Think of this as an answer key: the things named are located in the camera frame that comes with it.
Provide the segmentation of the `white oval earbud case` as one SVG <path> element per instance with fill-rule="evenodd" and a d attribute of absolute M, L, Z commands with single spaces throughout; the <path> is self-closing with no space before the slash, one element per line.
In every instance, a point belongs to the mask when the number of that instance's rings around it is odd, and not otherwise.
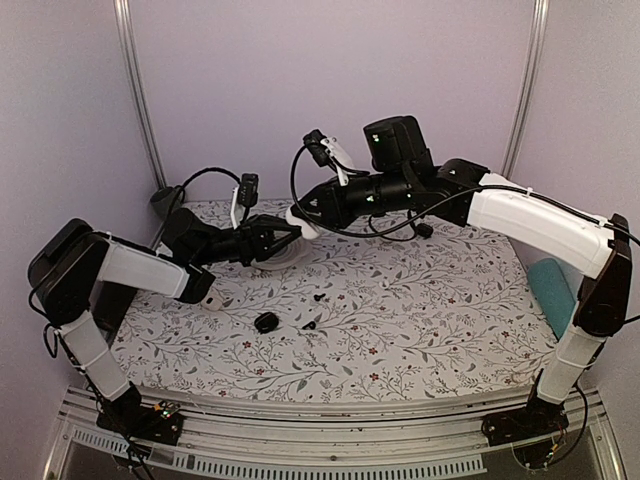
<path fill-rule="evenodd" d="M 305 240 L 315 240 L 321 235 L 321 230 L 319 228 L 310 224 L 306 220 L 295 216 L 292 208 L 287 209 L 285 219 L 290 226 L 300 228 L 301 237 Z"/>

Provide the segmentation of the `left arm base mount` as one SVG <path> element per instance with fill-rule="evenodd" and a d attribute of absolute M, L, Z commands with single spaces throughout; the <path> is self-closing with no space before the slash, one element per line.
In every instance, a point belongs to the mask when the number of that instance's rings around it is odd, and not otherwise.
<path fill-rule="evenodd" d="M 138 401 L 107 402 L 96 424 L 125 438 L 176 446 L 185 419 L 180 410 L 180 404 L 166 400 L 153 406 L 144 406 Z"/>

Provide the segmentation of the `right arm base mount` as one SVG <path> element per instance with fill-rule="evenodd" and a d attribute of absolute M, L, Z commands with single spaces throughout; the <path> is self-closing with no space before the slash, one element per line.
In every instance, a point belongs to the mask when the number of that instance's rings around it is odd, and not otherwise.
<path fill-rule="evenodd" d="M 522 442 L 512 448 L 516 461 L 530 470 L 546 468 L 564 441 L 569 421 L 563 408 L 547 412 L 526 407 L 488 414 L 481 432 L 490 446 Z"/>

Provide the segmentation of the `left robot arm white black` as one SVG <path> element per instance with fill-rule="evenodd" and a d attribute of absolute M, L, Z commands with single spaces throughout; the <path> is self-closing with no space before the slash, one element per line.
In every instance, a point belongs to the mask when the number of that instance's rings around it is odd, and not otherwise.
<path fill-rule="evenodd" d="M 148 426 L 149 415 L 129 397 L 136 388 L 93 319 L 90 299 L 95 284 L 115 283 L 197 304 L 215 280 L 208 265 L 250 266 L 268 260 L 303 233 L 302 226 L 266 214 L 251 216 L 237 227 L 218 228 L 180 208 L 167 219 L 162 242 L 171 253 L 164 255 L 74 218 L 29 264 L 28 302 L 57 331 L 98 393 L 112 402 L 111 419 L 126 433 L 138 434 Z"/>

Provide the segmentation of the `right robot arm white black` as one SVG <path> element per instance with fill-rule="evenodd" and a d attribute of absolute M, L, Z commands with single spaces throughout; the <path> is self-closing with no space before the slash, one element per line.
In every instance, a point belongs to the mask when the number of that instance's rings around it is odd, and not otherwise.
<path fill-rule="evenodd" d="M 435 165 L 411 115 L 373 122 L 363 133 L 372 173 L 356 169 L 333 137 L 313 130 L 302 150 L 336 176 L 304 196 L 294 194 L 286 213 L 306 239 L 321 231 L 349 235 L 349 226 L 369 215 L 405 210 L 410 218 L 433 215 L 449 223 L 490 230 L 548 253 L 578 270 L 582 283 L 555 356 L 541 370 L 517 427 L 537 436 L 552 424 L 581 374 L 607 338 L 628 322 L 634 236 L 621 215 L 595 216 L 510 182 L 464 160 Z"/>

